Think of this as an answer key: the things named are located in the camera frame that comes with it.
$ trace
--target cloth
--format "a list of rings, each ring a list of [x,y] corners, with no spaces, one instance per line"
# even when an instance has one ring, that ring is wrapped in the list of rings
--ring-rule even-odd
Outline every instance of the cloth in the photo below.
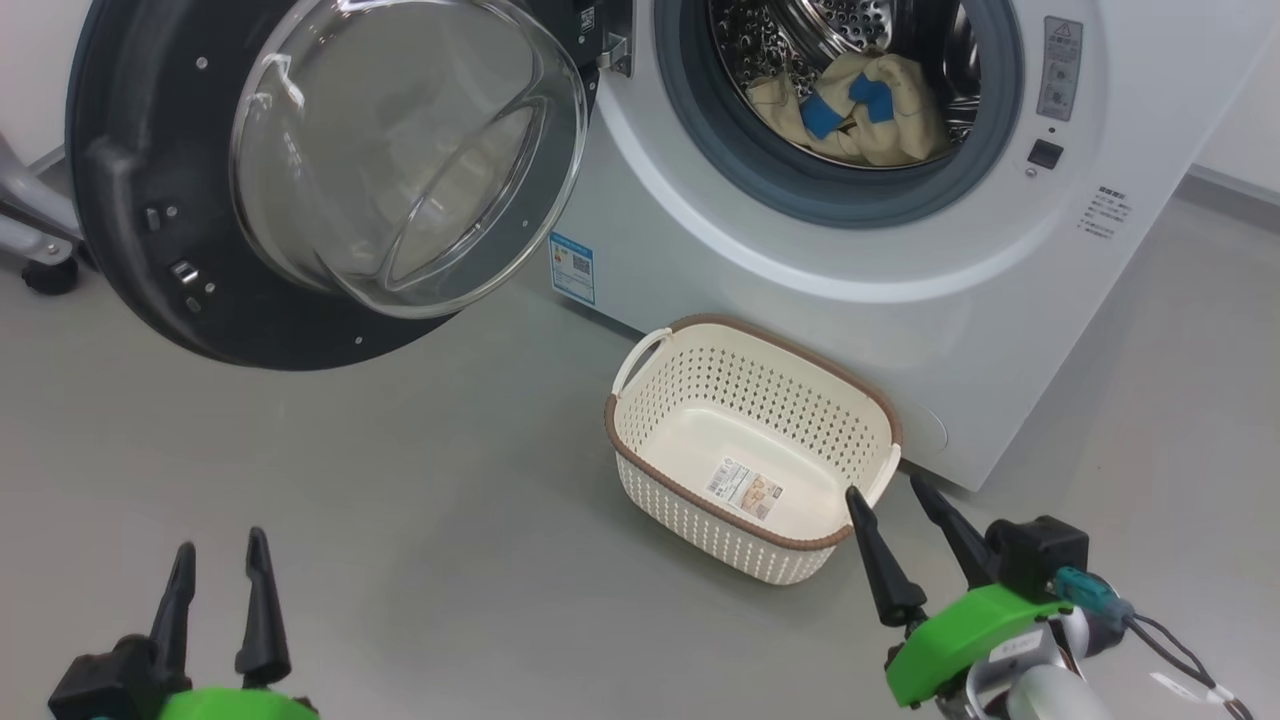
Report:
[[[764,124],[783,140],[837,160],[861,158],[858,146],[847,135],[831,132],[826,137],[818,137],[805,128],[800,117],[800,96],[796,95],[796,88],[786,73],[755,78],[746,87],[746,96]]]
[[[746,92],[774,132],[837,160],[906,165],[950,142],[924,72],[899,55],[836,58],[803,104],[786,73],[756,78]]]

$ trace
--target floor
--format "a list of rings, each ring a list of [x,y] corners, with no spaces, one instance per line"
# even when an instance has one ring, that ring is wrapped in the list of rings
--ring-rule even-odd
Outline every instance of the floor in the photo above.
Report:
[[[980,493],[1053,514],[1258,716],[1280,705],[1280,222],[1188,181]],[[762,585],[622,493],[602,413],[635,336],[545,259],[425,340],[273,374],[168,345],[95,275],[0,275],[0,697],[41,717],[70,659],[146,632],[179,542],[188,671],[237,683],[247,529],[275,555],[293,675],[326,717],[905,717],[858,552]],[[936,611],[963,592],[905,483],[881,527]],[[1085,671],[1116,717],[1208,719],[1130,638]],[[933,708],[920,711],[934,716]]]

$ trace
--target cable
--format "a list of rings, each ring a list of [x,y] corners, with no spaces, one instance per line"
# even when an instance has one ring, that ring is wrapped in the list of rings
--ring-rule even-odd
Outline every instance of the cable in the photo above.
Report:
[[[1193,664],[1196,664],[1196,667],[1193,669],[1193,667],[1188,666],[1185,662],[1183,662],[1180,659],[1175,657],[1174,653],[1169,652],[1165,648],[1165,646],[1160,644],[1155,638],[1152,638],[1147,633],[1146,629],[1143,629],[1142,626],[1138,625],[1138,623],[1143,623],[1146,625],[1151,625],[1152,628],[1160,630],[1160,634],[1162,634],[1166,638],[1169,638],[1169,642],[1174,643],[1174,647],[1176,647],[1178,650],[1183,651],[1183,655],[1185,655],[1187,657],[1189,657],[1190,661]],[[1129,626],[1130,630],[1133,630],[1134,633],[1137,633],[1137,635],[1139,638],[1142,638],[1142,642],[1144,642],[1148,646],[1151,646],[1151,650],[1155,650],[1156,653],[1158,653],[1161,657],[1164,657],[1165,660],[1167,660],[1169,664],[1172,665],[1174,667],[1178,667],[1179,670],[1181,670],[1183,673],[1185,673],[1188,676],[1193,678],[1196,682],[1198,682],[1202,685],[1204,685],[1206,688],[1212,688],[1216,684],[1213,682],[1213,678],[1208,676],[1208,670],[1204,669],[1204,664],[1199,661],[1199,657],[1196,657],[1194,652],[1192,652],[1190,650],[1188,650],[1187,646],[1184,646],[1183,643],[1178,642],[1178,638],[1175,638],[1174,634],[1169,632],[1169,628],[1161,625],[1160,623],[1157,623],[1157,621],[1155,621],[1151,618],[1147,618],[1144,615],[1134,615],[1133,619],[1132,620],[1126,620],[1125,624]]]
[[[1178,657],[1172,652],[1170,652],[1169,648],[1166,648],[1164,644],[1160,643],[1160,641],[1153,638],[1151,633],[1148,633],[1147,629],[1143,628],[1139,623],[1149,625],[1155,628],[1157,632],[1160,632],[1160,634],[1165,635],[1169,639],[1169,642],[1174,644],[1174,647],[1181,651],[1183,655],[1185,655],[1192,661],[1192,665],[1194,665],[1194,667],[1184,662],[1180,657]],[[1165,659],[1166,662],[1176,667],[1180,673],[1185,674],[1188,678],[1192,678],[1197,683],[1208,688],[1211,691],[1210,697],[1213,697],[1215,694],[1221,697],[1222,706],[1226,707],[1226,711],[1231,715],[1231,717],[1234,717],[1235,720],[1253,720],[1253,714],[1249,712],[1249,708],[1245,707],[1243,702],[1240,702],[1240,698],[1233,696],[1225,688],[1219,685],[1213,680],[1213,678],[1210,676],[1208,670],[1204,669],[1204,664],[1199,661],[1199,657],[1196,657],[1194,652],[1192,652],[1187,646],[1179,642],[1178,638],[1175,638],[1174,634],[1169,632],[1169,628],[1161,625],[1160,623],[1152,620],[1151,618],[1137,614],[1125,618],[1124,625],[1125,628],[1133,630],[1133,634],[1138,635],[1138,639],[1147,643],[1147,646],[1151,647],[1151,650],[1156,651],[1156,655]]]

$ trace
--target brown basket rim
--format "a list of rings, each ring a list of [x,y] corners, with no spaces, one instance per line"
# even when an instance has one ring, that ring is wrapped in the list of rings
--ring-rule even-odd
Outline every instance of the brown basket rim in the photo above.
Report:
[[[867,395],[867,397],[872,398],[872,402],[879,406],[879,409],[884,413],[884,416],[888,418],[891,439],[899,447],[902,446],[902,424],[899,421],[897,413],[893,411],[893,406],[888,404],[888,400],[884,397],[884,393],[882,393],[878,388],[868,384],[858,375],[850,373],[845,368],[837,365],[836,363],[823,357],[822,355],[818,355],[817,352],[806,347],[801,347],[768,331],[760,329],[750,323],[739,320],[737,318],[731,318],[728,315],[713,315],[713,314],[690,315],[687,318],[681,318],[680,320],[676,320],[669,325],[669,328],[672,334],[675,334],[682,329],[694,325],[724,325],[727,328],[753,336],[756,340],[762,340],[769,345],[780,347],[800,357],[801,360],[805,360],[826,370],[827,373],[835,375],[840,380],[858,388],[864,395]],[[646,462],[644,459],[640,457],[639,454],[636,454],[634,450],[627,447],[625,442],[622,442],[622,437],[618,436],[618,429],[617,427],[614,427],[613,423],[613,416],[617,413],[617,406],[618,406],[618,396],[614,393],[609,393],[609,398],[604,404],[604,428],[609,434],[609,442],[613,443],[613,448],[620,455],[626,457],[628,462],[640,468],[641,470],[645,471],[645,474],[657,480],[659,484],[662,484],[662,487],[676,493],[680,498],[694,505],[699,510],[709,512],[714,518],[723,520],[740,530],[750,533],[763,541],[773,543],[785,550],[796,550],[796,551],[826,550],[828,547],[838,544],[841,541],[852,534],[854,527],[851,524],[846,524],[844,528],[840,528],[835,533],[831,533],[829,536],[817,539],[799,541],[794,538],[787,538],[777,533],[773,533],[771,530],[765,530],[764,528],[753,525],[751,523],[748,523],[746,520],[739,518],[737,515],[730,512],[728,510],[719,507],[712,503],[710,501],[699,497],[698,495],[694,495],[692,491],[677,483],[676,480],[671,479],[669,477],[667,477],[666,473],[662,473],[660,470]]]

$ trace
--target washing machine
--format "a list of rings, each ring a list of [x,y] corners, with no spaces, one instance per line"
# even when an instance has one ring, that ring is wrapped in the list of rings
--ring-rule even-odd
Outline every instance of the washing machine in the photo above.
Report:
[[[908,459],[977,488],[1277,13],[93,0],[65,149],[102,274],[193,352],[357,363],[548,243],[553,286],[628,325],[723,311],[849,366],[891,397]],[[945,146],[836,161],[748,102],[762,77],[812,92],[845,53],[919,63]]]
[[[812,347],[887,392],[908,460],[977,489],[1280,6],[964,0],[957,17],[946,3],[814,0],[819,40],[822,19],[838,35],[858,13],[913,5],[943,9],[943,47],[968,26],[966,45],[934,58],[970,72],[952,83],[966,92],[940,99],[952,147],[858,168],[791,146],[744,102],[750,73],[780,55],[803,76],[790,63],[813,42],[777,3],[732,17],[741,1],[636,0],[634,72],[600,78],[550,282],[640,331],[728,313]],[[927,46],[908,47],[927,61]]]

